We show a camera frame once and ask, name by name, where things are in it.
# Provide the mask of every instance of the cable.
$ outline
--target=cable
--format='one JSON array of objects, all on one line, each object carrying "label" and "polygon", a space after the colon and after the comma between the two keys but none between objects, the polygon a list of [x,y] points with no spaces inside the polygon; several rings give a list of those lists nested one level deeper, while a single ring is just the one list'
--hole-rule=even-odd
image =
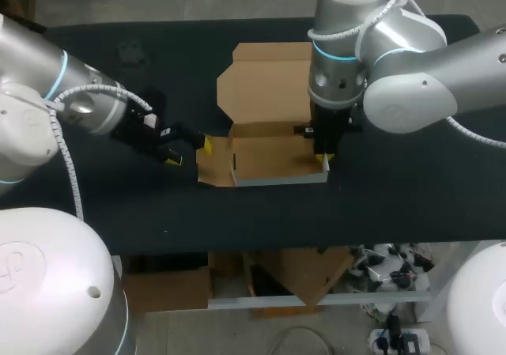
[{"label": "cable", "polygon": [[451,116],[448,116],[446,120],[451,124],[452,127],[459,130],[462,134],[466,135],[467,137],[477,140],[480,143],[491,145],[492,147],[498,147],[502,149],[506,149],[506,143],[505,142],[499,142],[497,140],[486,138],[485,136],[481,136],[478,134],[475,134],[473,131],[466,129],[462,124],[457,122],[455,119],[453,119]]},{"label": "cable", "polygon": [[[78,86],[72,89],[68,89],[63,93],[60,93],[55,100],[53,101],[56,105],[61,105],[63,101],[68,98],[69,96],[72,96],[74,94],[78,93],[117,93],[121,94],[123,96],[126,96],[128,98],[131,98],[134,102],[136,102],[139,106],[141,106],[146,111],[153,110],[149,104],[143,100],[140,96],[137,96],[133,94],[132,92],[129,92],[128,90],[121,89],[115,86],[109,86],[109,85],[83,85]],[[81,192],[79,191],[79,183],[77,182],[77,175],[76,170],[74,167],[74,162],[72,161],[72,156],[70,155],[69,148],[67,147],[65,143],[65,139],[63,138],[63,132],[62,132],[62,126],[60,125],[60,122],[58,121],[58,118],[56,117],[56,110],[52,108],[52,106],[49,106],[49,116],[50,116],[50,122],[51,122],[51,129],[53,130],[53,135],[55,136],[56,142],[58,143],[58,147],[60,148],[60,151],[63,156],[63,160],[65,161],[66,170],[69,174],[70,179],[70,186],[72,187],[72,194],[74,196],[74,205],[76,208],[76,216],[81,221],[83,221],[84,213],[82,209],[82,201],[81,201]]]},{"label": "cable", "polygon": [[372,25],[375,25],[392,8],[398,7],[398,6],[402,7],[402,6],[405,6],[408,3],[411,4],[411,6],[415,9],[415,11],[417,13],[419,13],[422,16],[425,16],[424,13],[421,11],[421,8],[418,6],[418,4],[414,0],[390,0],[385,5],[385,7],[379,13],[377,13],[372,19],[367,20],[366,22],[364,22],[361,25],[358,25],[355,28],[351,28],[348,31],[344,31],[344,32],[333,33],[333,34],[330,34],[330,35],[320,35],[318,33],[315,33],[315,31],[313,29],[310,29],[308,31],[308,36],[311,39],[317,40],[317,41],[333,41],[333,40],[344,39],[346,37],[356,35],[361,30],[365,30],[365,29],[371,27]]},{"label": "cable", "polygon": [[434,343],[434,342],[430,342],[430,346],[435,346],[437,347],[438,349],[442,350],[444,352],[444,355],[448,355],[448,351],[442,346],[442,345],[438,345],[437,343]]},{"label": "cable", "polygon": [[65,139],[63,138],[62,127],[56,118],[56,110],[51,108],[49,110],[49,117],[53,135],[55,136],[60,152],[62,153],[63,160],[65,161],[66,170],[69,173],[70,186],[72,187],[72,194],[74,195],[74,205],[76,206],[76,216],[83,221],[85,216],[82,211],[81,193],[79,192],[79,184],[77,183],[76,170],[74,168],[74,162],[70,156],[69,149],[66,146]]},{"label": "cable", "polygon": [[276,350],[279,348],[279,346],[283,343],[283,341],[288,337],[288,334],[290,334],[292,331],[295,330],[303,330],[310,332],[314,334],[325,346],[325,350],[327,351],[327,355],[334,355],[334,351],[332,350],[332,346],[330,343],[316,330],[313,330],[306,326],[294,326],[294,327],[288,327],[284,330],[281,330],[274,339],[273,345],[270,347],[269,351],[266,353],[266,355],[274,355]]},{"label": "cable", "polygon": [[141,106],[146,111],[153,110],[149,104],[143,100],[140,96],[137,96],[133,94],[132,92],[129,92],[128,90],[118,88],[116,86],[109,86],[109,85],[95,85],[95,84],[88,84],[83,86],[77,86],[72,89],[68,89],[63,93],[60,93],[54,100],[55,103],[60,103],[69,96],[72,96],[74,94],[78,93],[117,93],[121,94],[127,98],[132,99],[135,103],[137,103],[139,106]]}]

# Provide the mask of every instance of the open cardboard box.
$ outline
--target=open cardboard box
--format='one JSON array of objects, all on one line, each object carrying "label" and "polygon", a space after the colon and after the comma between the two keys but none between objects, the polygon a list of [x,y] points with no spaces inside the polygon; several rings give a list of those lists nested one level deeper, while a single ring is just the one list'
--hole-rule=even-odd
[{"label": "open cardboard box", "polygon": [[233,120],[227,138],[197,152],[198,180],[217,187],[325,183],[329,165],[294,134],[311,120],[310,43],[241,43],[217,79],[218,106]]}]

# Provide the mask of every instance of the cardboard box flap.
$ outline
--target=cardboard box flap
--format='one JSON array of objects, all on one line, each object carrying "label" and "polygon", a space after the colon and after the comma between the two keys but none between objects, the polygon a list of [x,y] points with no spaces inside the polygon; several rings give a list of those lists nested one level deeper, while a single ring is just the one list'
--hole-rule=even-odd
[{"label": "cardboard box flap", "polygon": [[310,60],[310,43],[240,43],[233,52],[235,61]]},{"label": "cardboard box flap", "polygon": [[310,43],[241,43],[217,79],[217,101],[235,124],[311,120]]}]

